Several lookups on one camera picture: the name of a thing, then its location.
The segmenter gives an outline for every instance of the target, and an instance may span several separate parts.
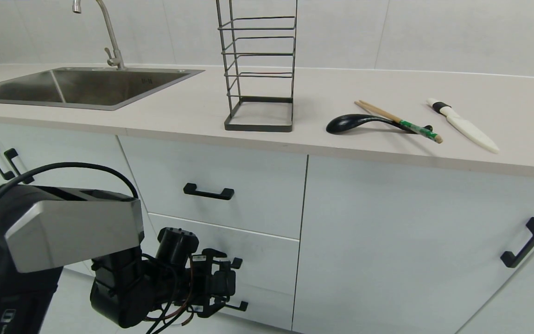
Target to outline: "countertop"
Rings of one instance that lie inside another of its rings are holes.
[[[0,65],[0,81],[62,66],[77,65]],[[294,130],[254,133],[224,130],[229,108],[222,66],[138,67],[205,71],[115,111],[0,104],[0,122],[534,177],[531,77],[297,68]],[[289,89],[288,82],[243,82],[243,94],[278,93]],[[477,125],[500,153],[466,139],[426,106],[429,97],[450,104]],[[358,99],[418,125],[431,124],[445,142],[398,133],[384,124],[362,125],[345,135],[326,133],[336,116],[363,112],[353,104]]]

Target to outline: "silver panel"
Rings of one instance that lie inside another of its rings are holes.
[[[17,271],[89,260],[140,244],[141,202],[41,201],[6,233]]]

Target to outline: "wire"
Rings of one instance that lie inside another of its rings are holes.
[[[179,309],[177,309],[176,311],[172,312],[171,314],[169,315],[166,315],[166,317],[164,318],[164,320],[167,320],[167,319],[170,319],[172,317],[174,317],[178,312],[180,312],[181,309],[186,309],[187,307],[187,303],[189,302],[190,298],[191,298],[191,294],[193,294],[193,256],[189,256],[189,265],[191,266],[191,284],[190,284],[190,287],[189,287],[189,295],[187,296],[187,299],[184,301],[183,305],[180,306]]]
[[[168,321],[165,325],[163,325],[162,327],[160,327],[158,330],[156,330],[154,333],[152,334],[159,334],[159,332],[162,332],[163,330],[165,330],[166,328],[170,327],[170,325],[172,325],[176,319],[178,319],[181,315],[183,315],[183,313],[186,311],[186,308],[183,308],[180,310],[180,312],[176,315],[176,317],[172,318],[171,321]]]
[[[192,320],[193,320],[193,317],[195,316],[195,309],[193,309],[192,306],[189,306],[191,308],[191,315],[189,315],[189,318],[185,321],[183,321],[182,324],[180,324],[181,326],[186,326],[188,325]]]
[[[146,332],[146,334],[158,334],[159,332],[165,330],[166,328],[168,328],[170,325],[172,325],[172,323],[174,323],[176,321],[176,319],[178,319],[178,317],[180,317],[186,310],[187,310],[187,307],[189,306],[189,300],[191,298],[191,295],[193,294],[193,256],[189,255],[189,265],[191,267],[191,283],[190,283],[190,290],[189,290],[189,295],[187,296],[187,299],[184,301],[183,305],[181,307],[179,307],[176,311],[172,312],[171,314],[169,315],[165,315],[166,312],[168,311],[168,309],[170,308],[170,304],[168,304],[166,306],[165,309],[163,309],[162,311],[162,314],[160,315],[160,317],[158,318],[155,318],[155,323],[154,325],[152,325],[150,327],[150,329]],[[174,295],[176,294],[176,290],[174,290],[172,292],[172,296],[174,297]],[[166,323],[166,321],[170,318],[174,317],[171,321],[169,321],[168,323]],[[159,325],[159,323],[163,321],[164,322],[164,325],[159,328],[159,330],[155,331],[152,333],[152,331]],[[191,319],[187,319],[186,321],[184,321],[183,323],[189,323],[191,321]]]
[[[157,260],[157,258],[154,258],[153,256],[150,256],[148,254],[142,254],[142,256],[144,258],[147,258],[148,260],[150,260],[150,262],[153,262],[163,268],[166,268],[166,269],[169,269],[171,272],[172,272],[172,275],[174,276],[174,285],[172,287],[172,296],[170,296],[170,300],[166,306],[165,309],[163,309],[163,312],[162,314],[160,315],[160,317],[158,318],[152,318],[152,317],[146,317],[144,319],[144,321],[159,321],[161,320],[163,317],[165,317],[165,314],[166,312],[168,311],[168,309],[170,308],[170,304],[172,304],[174,302],[174,300],[176,299],[176,294],[178,292],[178,286],[179,286],[179,279],[178,279],[178,275],[176,273],[176,270],[174,270],[174,268],[172,268],[171,266],[168,266],[167,264],[165,263],[162,263],[161,261]]]
[[[85,163],[85,162],[58,162],[58,163],[51,163],[50,165],[41,166],[35,169],[32,169],[31,171],[28,171],[24,174],[21,174],[14,179],[10,180],[3,186],[0,186],[0,199],[14,186],[17,186],[19,183],[21,183],[24,180],[27,180],[30,177],[33,177],[34,175],[44,173],[46,171],[50,171],[52,169],[60,169],[60,168],[86,168],[86,169],[96,169],[98,171],[103,171],[110,173],[117,178],[121,179],[125,184],[127,184],[127,187],[129,187],[129,190],[131,190],[131,193],[133,195],[133,198],[138,199],[139,196],[137,194],[137,190],[135,189],[135,186],[132,184],[132,182],[127,179],[123,174],[115,171],[114,169],[106,166],[101,165],[95,165],[93,163]]]

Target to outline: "white knife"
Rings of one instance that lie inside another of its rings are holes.
[[[463,135],[467,136],[475,144],[485,148],[486,150],[497,154],[500,149],[496,143],[491,140],[485,133],[483,133],[473,123],[463,119],[459,114],[454,111],[451,106],[437,99],[427,99],[428,106],[432,107],[438,114],[443,114],[452,126],[460,131]]]

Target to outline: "spoon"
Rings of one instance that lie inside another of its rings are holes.
[[[399,123],[395,123],[394,121],[391,121],[388,118],[364,114],[348,114],[336,117],[327,125],[327,132],[333,135],[338,135],[339,133],[343,133],[350,129],[359,127],[360,125],[368,122],[383,122],[387,123],[388,125],[400,128],[403,131],[406,131],[407,133],[414,133],[408,127],[405,127]],[[432,131],[431,125],[426,125],[425,128]]]

